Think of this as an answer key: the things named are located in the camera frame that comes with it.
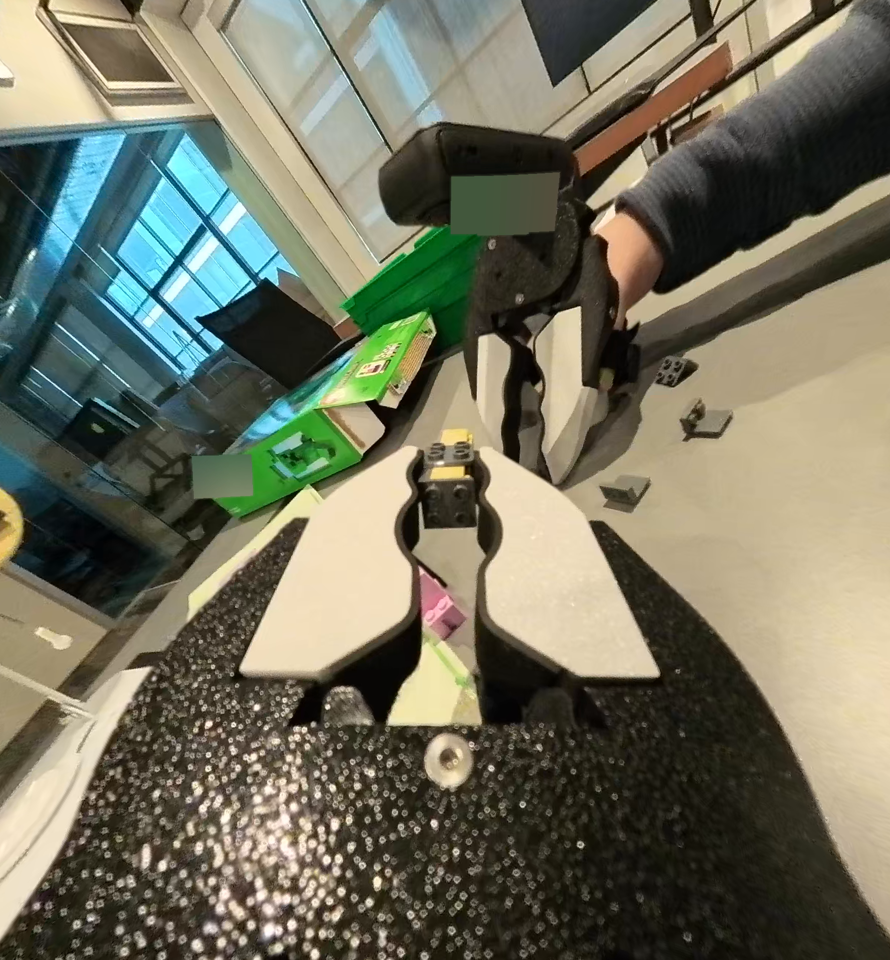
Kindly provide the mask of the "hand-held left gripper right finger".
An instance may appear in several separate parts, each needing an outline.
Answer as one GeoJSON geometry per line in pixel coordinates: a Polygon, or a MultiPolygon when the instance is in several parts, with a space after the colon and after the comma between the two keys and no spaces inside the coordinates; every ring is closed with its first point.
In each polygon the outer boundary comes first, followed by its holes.
{"type": "Polygon", "coordinates": [[[491,447],[476,461],[476,686],[482,714],[653,684],[660,667],[591,523],[491,447]]]}

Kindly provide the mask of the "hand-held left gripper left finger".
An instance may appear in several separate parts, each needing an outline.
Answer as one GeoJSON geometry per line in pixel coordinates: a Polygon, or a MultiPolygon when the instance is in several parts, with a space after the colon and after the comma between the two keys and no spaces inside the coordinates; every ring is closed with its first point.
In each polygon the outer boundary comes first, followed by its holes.
{"type": "Polygon", "coordinates": [[[293,681],[307,697],[357,690],[388,720],[419,664],[423,617],[416,476],[402,447],[332,492],[307,521],[238,667],[293,681]]]}

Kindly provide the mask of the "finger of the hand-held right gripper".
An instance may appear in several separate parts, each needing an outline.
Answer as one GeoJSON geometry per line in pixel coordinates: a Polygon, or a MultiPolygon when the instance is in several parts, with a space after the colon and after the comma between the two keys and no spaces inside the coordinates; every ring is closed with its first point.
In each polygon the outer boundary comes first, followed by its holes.
{"type": "Polygon", "coordinates": [[[531,338],[484,335],[475,347],[475,406],[489,443],[511,460],[536,460],[540,378],[531,338]]]}
{"type": "Polygon", "coordinates": [[[597,379],[583,379],[583,311],[580,306],[554,314],[535,336],[533,355],[542,378],[541,451],[550,482],[562,485],[574,468],[598,402],[597,379]]]}

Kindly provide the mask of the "black and tan brick assembly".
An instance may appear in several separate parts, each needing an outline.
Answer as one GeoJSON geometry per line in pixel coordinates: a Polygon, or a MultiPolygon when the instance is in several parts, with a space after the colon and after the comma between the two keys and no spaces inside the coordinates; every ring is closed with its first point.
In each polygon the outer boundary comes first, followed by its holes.
{"type": "Polygon", "coordinates": [[[423,453],[418,486],[425,528],[475,528],[478,480],[473,433],[445,429],[423,453]]]}

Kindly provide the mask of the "person's right forearm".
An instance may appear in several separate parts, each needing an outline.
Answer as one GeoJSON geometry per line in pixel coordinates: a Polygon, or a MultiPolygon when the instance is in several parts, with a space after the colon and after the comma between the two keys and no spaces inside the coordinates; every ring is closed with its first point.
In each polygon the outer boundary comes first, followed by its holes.
{"type": "Polygon", "coordinates": [[[616,200],[666,294],[890,175],[890,1],[855,2],[787,74],[659,158],[616,200]]]}

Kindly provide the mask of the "grey desk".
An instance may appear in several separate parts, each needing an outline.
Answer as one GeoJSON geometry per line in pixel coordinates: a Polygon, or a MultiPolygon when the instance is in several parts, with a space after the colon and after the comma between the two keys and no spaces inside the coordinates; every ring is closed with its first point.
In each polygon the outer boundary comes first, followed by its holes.
{"type": "Polygon", "coordinates": [[[890,932],[890,176],[632,312],[643,381],[567,496],[726,641],[890,932]],[[667,355],[697,371],[674,388],[667,355]],[[696,398],[734,419],[685,438],[696,398]],[[651,479],[636,510],[600,484],[651,479]]]}

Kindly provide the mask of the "person's right hand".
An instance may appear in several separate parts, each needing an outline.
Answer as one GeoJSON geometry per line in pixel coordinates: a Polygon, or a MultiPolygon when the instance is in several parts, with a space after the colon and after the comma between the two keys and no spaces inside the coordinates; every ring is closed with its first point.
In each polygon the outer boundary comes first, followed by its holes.
{"type": "Polygon", "coordinates": [[[616,330],[624,330],[628,310],[654,289],[664,257],[650,232],[627,211],[612,211],[595,224],[595,234],[606,245],[607,267],[619,291],[616,330]]]}

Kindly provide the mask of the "green plastic bin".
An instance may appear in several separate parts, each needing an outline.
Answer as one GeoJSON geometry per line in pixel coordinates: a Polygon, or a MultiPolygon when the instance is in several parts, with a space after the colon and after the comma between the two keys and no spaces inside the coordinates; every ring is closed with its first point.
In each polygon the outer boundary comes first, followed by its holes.
{"type": "Polygon", "coordinates": [[[427,231],[341,307],[367,334],[427,311],[436,329],[432,355],[449,354],[463,342],[482,242],[476,235],[452,234],[447,226],[427,231]]]}

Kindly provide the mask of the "pink toy brick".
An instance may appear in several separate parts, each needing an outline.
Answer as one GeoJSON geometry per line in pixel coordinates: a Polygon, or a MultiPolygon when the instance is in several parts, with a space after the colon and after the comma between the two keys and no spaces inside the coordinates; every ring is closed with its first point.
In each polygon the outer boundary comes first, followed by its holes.
{"type": "Polygon", "coordinates": [[[466,622],[448,587],[424,566],[419,567],[420,606],[424,629],[439,641],[449,640],[466,622]]]}

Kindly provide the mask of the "small grey toy brick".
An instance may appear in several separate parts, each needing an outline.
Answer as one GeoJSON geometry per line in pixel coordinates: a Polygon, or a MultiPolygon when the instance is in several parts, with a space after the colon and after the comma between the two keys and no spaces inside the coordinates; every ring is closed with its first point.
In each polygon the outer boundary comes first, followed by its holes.
{"type": "Polygon", "coordinates": [[[715,439],[720,437],[734,419],[731,409],[711,409],[695,398],[679,417],[686,439],[715,439]]]}
{"type": "Polygon", "coordinates": [[[651,485],[647,476],[622,474],[600,484],[599,488],[605,508],[630,513],[637,509],[651,485]]]}

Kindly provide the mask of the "green printed cardboard box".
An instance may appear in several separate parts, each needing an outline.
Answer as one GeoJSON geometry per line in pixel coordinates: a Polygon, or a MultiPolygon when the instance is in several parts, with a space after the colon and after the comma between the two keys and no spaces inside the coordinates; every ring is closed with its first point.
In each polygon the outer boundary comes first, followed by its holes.
{"type": "Polygon", "coordinates": [[[251,491],[214,501],[243,518],[357,465],[384,436],[436,334],[427,310],[391,321],[275,400],[226,452],[251,468],[251,491]]]}

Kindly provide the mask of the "pale green sheet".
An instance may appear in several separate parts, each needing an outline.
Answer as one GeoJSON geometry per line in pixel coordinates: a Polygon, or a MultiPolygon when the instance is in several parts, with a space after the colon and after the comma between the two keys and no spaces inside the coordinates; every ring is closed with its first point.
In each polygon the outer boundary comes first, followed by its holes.
{"type": "MultiPolygon", "coordinates": [[[[246,546],[191,590],[186,622],[190,622],[235,574],[257,558],[290,522],[307,520],[322,503],[323,498],[312,486],[299,491],[246,546]]],[[[423,562],[419,567],[425,567],[445,583],[423,562]]],[[[424,629],[424,621],[422,644],[419,664],[400,689],[388,723],[433,727],[478,724],[480,713],[471,670],[453,651],[449,640],[441,641],[424,629]]]]}

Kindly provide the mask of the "black office chair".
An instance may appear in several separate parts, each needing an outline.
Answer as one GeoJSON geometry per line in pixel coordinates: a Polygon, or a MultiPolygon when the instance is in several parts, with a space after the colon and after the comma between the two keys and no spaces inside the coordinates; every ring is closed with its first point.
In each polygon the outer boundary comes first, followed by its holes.
{"type": "Polygon", "coordinates": [[[196,321],[288,391],[355,344],[266,279],[196,321]]]}

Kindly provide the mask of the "brown wooden table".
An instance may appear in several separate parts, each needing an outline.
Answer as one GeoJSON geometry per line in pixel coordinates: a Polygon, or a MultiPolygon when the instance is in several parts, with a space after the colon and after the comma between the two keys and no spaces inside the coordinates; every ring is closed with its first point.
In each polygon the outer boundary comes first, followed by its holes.
{"type": "Polygon", "coordinates": [[[573,150],[579,173],[609,176],[648,134],[723,81],[733,65],[731,45],[725,41],[679,77],[639,97],[603,130],[581,139],[573,150]]]}

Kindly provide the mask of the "clear plastic bag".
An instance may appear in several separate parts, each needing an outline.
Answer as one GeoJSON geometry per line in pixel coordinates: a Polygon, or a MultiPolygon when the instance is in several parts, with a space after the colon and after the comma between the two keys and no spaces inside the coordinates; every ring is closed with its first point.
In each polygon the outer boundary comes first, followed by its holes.
{"type": "Polygon", "coordinates": [[[103,683],[0,807],[0,941],[67,842],[118,722],[151,669],[103,683]]]}

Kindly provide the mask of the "ceiling air vent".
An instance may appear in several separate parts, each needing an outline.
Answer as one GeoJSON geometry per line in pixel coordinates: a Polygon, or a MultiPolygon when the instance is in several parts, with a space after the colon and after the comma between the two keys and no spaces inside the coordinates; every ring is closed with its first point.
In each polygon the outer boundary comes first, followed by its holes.
{"type": "Polygon", "coordinates": [[[111,103],[177,104],[190,97],[139,28],[140,2],[41,1],[36,16],[75,68],[111,103]]]}

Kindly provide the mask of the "dark wall screen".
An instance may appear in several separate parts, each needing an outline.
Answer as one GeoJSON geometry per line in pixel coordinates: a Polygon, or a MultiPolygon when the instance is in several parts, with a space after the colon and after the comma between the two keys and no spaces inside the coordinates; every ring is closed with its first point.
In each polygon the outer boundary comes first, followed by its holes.
{"type": "Polygon", "coordinates": [[[686,1],[523,1],[522,7],[555,87],[585,66],[622,66],[691,21],[686,1]]]}

